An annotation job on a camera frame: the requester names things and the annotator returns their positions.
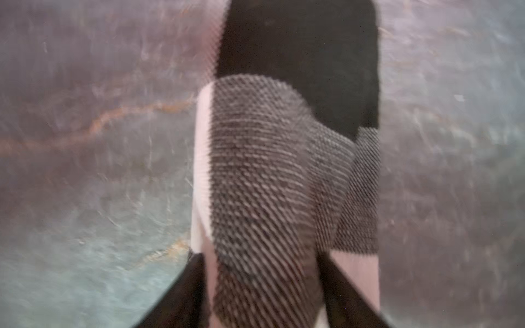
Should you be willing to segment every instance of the dark fabric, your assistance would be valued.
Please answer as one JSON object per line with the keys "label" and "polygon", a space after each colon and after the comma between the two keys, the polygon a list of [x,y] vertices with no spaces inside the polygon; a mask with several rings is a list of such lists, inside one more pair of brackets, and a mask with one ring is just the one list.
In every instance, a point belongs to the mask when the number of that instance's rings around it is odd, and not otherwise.
{"label": "dark fabric", "polygon": [[196,254],[135,328],[197,328],[204,287],[204,256]]}
{"label": "dark fabric", "polygon": [[318,252],[333,246],[349,190],[354,152],[350,139],[312,120],[308,131],[308,183]]}
{"label": "dark fabric", "polygon": [[377,245],[377,188],[381,152],[377,129],[359,128],[349,189],[341,208],[334,249],[375,254]]}
{"label": "dark fabric", "polygon": [[331,328],[389,328],[327,253],[320,254],[317,262]]}
{"label": "dark fabric", "polygon": [[232,0],[217,77],[284,81],[321,123],[355,140],[359,126],[377,128],[377,62],[371,0]]}

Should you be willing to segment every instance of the black fabric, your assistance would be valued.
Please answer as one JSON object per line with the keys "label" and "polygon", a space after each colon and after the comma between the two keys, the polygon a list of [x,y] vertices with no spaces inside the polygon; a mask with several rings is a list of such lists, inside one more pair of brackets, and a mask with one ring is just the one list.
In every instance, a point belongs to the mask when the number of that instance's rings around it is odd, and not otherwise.
{"label": "black fabric", "polygon": [[377,26],[371,0],[232,0],[217,77],[292,85],[327,127],[356,139],[377,128]]}
{"label": "black fabric", "polygon": [[330,255],[319,255],[317,262],[331,328],[389,328],[332,262]]}
{"label": "black fabric", "polygon": [[179,278],[135,328],[197,328],[204,289],[204,255],[195,254]]}

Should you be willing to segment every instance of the marble floor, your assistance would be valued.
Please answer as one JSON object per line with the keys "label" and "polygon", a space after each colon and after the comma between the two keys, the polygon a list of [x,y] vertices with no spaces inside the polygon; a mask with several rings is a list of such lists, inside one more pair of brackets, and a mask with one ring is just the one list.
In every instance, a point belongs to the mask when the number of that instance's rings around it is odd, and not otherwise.
{"label": "marble floor", "polygon": [[[184,266],[202,1],[0,2],[1,327],[129,328]],[[376,1],[383,313],[522,327],[525,3]]]}

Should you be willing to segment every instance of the floor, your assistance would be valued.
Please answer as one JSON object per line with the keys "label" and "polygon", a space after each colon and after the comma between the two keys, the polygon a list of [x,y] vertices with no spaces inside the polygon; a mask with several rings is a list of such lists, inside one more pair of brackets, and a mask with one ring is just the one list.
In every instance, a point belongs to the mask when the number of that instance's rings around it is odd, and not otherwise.
{"label": "floor", "polygon": [[[184,266],[204,0],[0,2],[0,326],[128,328]],[[525,4],[377,0],[381,301],[525,313]]]}

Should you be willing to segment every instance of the gray marble surface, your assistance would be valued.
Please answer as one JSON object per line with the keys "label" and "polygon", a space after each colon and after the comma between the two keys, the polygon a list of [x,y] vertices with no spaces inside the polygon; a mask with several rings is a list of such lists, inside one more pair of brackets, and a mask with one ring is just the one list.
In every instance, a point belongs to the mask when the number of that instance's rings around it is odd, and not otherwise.
{"label": "gray marble surface", "polygon": [[[1,327],[130,327],[181,270],[202,1],[0,2]],[[525,5],[377,3],[383,312],[522,327]]]}

